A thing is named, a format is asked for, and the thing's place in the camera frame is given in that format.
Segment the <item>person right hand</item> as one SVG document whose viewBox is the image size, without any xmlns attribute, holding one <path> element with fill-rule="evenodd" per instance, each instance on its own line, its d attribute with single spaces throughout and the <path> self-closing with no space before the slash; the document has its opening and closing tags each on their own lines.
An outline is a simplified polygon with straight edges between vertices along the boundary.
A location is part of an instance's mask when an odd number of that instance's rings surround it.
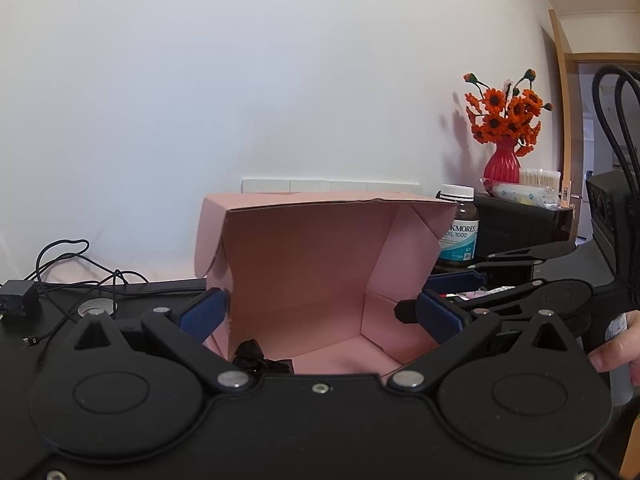
<svg viewBox="0 0 640 480">
<path fill-rule="evenodd" d="M 626 313 L 627 329 L 601 347 L 588 358 L 598 373 L 610 372 L 624 364 L 629 365 L 631 382 L 640 385 L 640 316 L 638 311 Z"/>
</svg>

